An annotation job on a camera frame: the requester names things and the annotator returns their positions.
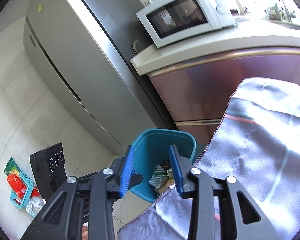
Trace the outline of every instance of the kitchen cabinet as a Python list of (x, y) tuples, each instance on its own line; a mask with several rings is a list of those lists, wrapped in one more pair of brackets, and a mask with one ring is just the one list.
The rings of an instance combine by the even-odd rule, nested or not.
[(237, 50), (228, 52), (238, 55), (230, 59), (226, 59), (227, 54), (210, 55), (206, 56), (208, 63), (200, 63), (203, 57), (196, 65), (194, 59), (189, 61), (191, 67), (154, 76), (151, 81), (175, 122), (218, 119), (244, 78), (265, 77), (300, 85), (300, 48), (272, 51), (273, 54), (265, 48)]
[(218, 124), (211, 125), (182, 125), (177, 126), (180, 131), (188, 132), (194, 136), (198, 143), (206, 145), (209, 143), (214, 132), (218, 128)]

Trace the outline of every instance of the human hand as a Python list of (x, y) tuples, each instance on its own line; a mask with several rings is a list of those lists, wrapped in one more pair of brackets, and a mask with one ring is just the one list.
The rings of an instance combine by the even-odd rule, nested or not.
[(88, 227), (82, 226), (82, 240), (88, 240)]

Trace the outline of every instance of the countertop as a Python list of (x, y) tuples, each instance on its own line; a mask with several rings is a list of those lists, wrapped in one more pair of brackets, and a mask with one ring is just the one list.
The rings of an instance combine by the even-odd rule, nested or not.
[(138, 74), (144, 75), (178, 62), (219, 52), (276, 46), (300, 48), (300, 30), (264, 20), (250, 20), (159, 49), (152, 44), (130, 61)]

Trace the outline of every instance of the sticker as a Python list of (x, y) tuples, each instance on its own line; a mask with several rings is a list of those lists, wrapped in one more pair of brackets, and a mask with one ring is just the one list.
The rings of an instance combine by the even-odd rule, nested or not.
[(38, 13), (40, 14), (42, 12), (42, 6), (39, 4), (38, 5)]

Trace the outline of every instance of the blue trash can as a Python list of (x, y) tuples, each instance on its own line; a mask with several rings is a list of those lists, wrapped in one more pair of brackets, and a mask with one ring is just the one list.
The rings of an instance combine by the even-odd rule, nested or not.
[(195, 161), (196, 141), (190, 133), (149, 129), (138, 136), (132, 143), (135, 149), (133, 168), (135, 172), (142, 174), (143, 180), (134, 186), (131, 192), (148, 202), (153, 202), (157, 198), (149, 180), (157, 165), (169, 160), (168, 151), (173, 143), (177, 146), (180, 156), (189, 158), (192, 163)]

